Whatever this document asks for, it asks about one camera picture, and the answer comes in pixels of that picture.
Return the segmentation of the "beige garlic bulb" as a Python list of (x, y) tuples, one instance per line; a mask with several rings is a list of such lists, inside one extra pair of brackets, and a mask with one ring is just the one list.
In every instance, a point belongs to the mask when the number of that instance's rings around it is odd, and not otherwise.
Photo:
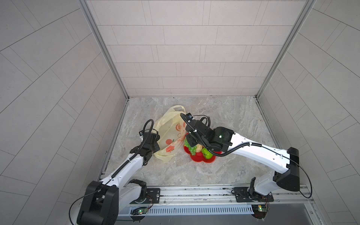
[(202, 145), (200, 145), (200, 144), (197, 144), (197, 145), (196, 145), (196, 153), (201, 152), (202, 149), (203, 149), (203, 146), (202, 146)]

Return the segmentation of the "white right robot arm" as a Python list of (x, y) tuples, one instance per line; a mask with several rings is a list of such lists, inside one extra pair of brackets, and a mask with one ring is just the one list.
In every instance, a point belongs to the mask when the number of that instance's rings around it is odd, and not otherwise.
[(247, 189), (247, 197), (252, 201), (267, 199), (274, 190), (300, 191), (299, 151), (272, 148), (241, 136), (231, 129), (217, 127), (211, 129), (202, 120), (195, 119), (190, 113), (181, 114), (186, 124), (186, 140), (190, 147), (203, 146), (216, 157), (236, 154), (252, 159), (269, 167), (261, 177), (254, 177)]

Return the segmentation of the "green circuit board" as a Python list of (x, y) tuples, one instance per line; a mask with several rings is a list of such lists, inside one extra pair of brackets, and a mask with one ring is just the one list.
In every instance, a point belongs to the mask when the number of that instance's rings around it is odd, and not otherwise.
[(256, 219), (265, 219), (268, 212), (267, 205), (252, 205), (253, 213), (252, 216)]
[(148, 212), (149, 208), (147, 207), (139, 207), (134, 210), (132, 210), (131, 215), (132, 216), (139, 216), (139, 215), (145, 215)]

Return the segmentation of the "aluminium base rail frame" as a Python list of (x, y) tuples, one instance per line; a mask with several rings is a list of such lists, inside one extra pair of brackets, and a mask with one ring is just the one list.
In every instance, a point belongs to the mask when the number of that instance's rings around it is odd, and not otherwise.
[[(150, 216), (252, 215), (252, 205), (267, 205), (268, 212), (282, 204), (303, 204), (310, 211), (312, 198), (283, 189), (271, 192), (267, 199), (252, 201), (247, 185), (146, 186), (146, 199), (132, 201), (119, 211), (117, 220), (139, 221)], [(132, 210), (149, 208), (145, 215), (132, 216)]]

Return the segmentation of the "right green circuit board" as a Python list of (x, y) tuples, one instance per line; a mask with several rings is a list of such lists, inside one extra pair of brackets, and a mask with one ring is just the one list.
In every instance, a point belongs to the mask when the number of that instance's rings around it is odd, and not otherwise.
[(252, 205), (253, 213), (252, 216), (256, 219), (265, 219), (268, 212), (267, 205)]

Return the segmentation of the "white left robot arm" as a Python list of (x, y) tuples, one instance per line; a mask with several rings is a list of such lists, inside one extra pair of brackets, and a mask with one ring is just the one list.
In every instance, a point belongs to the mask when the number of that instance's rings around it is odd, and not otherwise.
[(158, 132), (139, 132), (142, 143), (134, 147), (126, 160), (101, 181), (92, 181), (81, 198), (82, 204), (76, 225), (113, 225), (119, 211), (132, 201), (146, 199), (146, 182), (130, 179), (147, 165), (152, 155), (160, 150)]

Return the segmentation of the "red flower-shaped plastic plate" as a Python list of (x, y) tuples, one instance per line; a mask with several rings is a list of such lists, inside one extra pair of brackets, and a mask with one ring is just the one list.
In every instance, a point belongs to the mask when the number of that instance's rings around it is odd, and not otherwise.
[(184, 151), (190, 156), (190, 158), (191, 158), (194, 162), (212, 163), (212, 162), (214, 162), (215, 159), (216, 159), (216, 156), (213, 156), (212, 159), (208, 159), (208, 160), (207, 160), (207, 159), (205, 159), (205, 158), (203, 157), (203, 154), (202, 154), (201, 152), (196, 153), (195, 156), (192, 156), (186, 147), (183, 147), (183, 149), (184, 149)]

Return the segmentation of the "cream plastic fruit-print bag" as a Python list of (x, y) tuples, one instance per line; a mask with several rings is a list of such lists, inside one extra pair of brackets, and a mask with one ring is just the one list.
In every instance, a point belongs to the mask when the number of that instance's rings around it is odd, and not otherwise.
[(182, 113), (186, 113), (183, 106), (173, 106), (169, 108), (154, 125), (154, 128), (160, 135), (160, 139), (157, 142), (160, 150), (154, 153), (154, 155), (166, 163), (169, 162), (177, 150), (184, 145), (186, 124), (181, 117)]

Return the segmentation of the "green grape bunch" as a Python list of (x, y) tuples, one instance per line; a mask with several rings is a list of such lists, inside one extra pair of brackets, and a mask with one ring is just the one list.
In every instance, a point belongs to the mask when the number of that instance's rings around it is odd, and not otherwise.
[(187, 138), (184, 139), (184, 147), (186, 147), (186, 148), (188, 149), (188, 151), (190, 152), (190, 154), (191, 154), (192, 156), (195, 156), (195, 155), (196, 155), (196, 153), (197, 153), (197, 146), (195, 145), (195, 146), (191, 147), (190, 144), (189, 144), (188, 141), (187, 141)]

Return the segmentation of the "green star fruit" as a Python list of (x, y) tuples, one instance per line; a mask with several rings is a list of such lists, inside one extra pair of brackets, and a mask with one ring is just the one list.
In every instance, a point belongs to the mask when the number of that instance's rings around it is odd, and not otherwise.
[(201, 153), (202, 153), (202, 155), (203, 155), (203, 157), (205, 158), (205, 159), (212, 159), (213, 158), (213, 154), (211, 153), (211, 152), (209, 152), (206, 148), (202, 148), (202, 150), (201, 150)]

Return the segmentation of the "left green circuit board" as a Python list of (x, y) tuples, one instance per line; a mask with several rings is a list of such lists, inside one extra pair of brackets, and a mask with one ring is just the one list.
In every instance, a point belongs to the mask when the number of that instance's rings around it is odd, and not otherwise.
[(132, 216), (139, 216), (139, 215), (145, 215), (148, 212), (149, 208), (147, 207), (139, 207), (134, 210), (132, 210), (131, 215)]

